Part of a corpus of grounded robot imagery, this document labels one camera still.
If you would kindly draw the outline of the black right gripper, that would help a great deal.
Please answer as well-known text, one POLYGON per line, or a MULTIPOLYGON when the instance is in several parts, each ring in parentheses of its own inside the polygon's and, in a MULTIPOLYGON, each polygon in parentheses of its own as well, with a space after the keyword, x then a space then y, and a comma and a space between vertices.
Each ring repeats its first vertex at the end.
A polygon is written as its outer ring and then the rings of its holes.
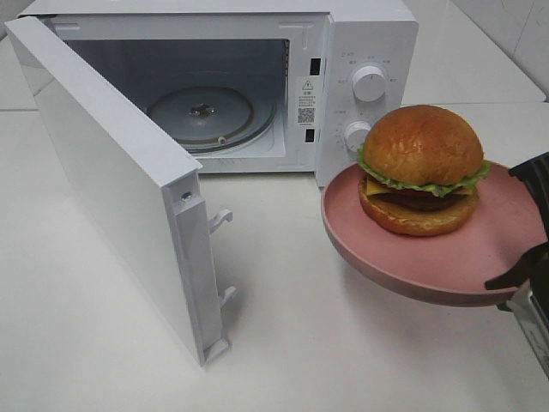
MULTIPOLYGON (((545 152, 509 170, 511 177, 522 181, 533 198, 548 235, 548 156, 545 152)), ((484 283, 486 290, 518 288, 527 280, 548 277, 548 241, 524 252, 502 275, 484 283)))

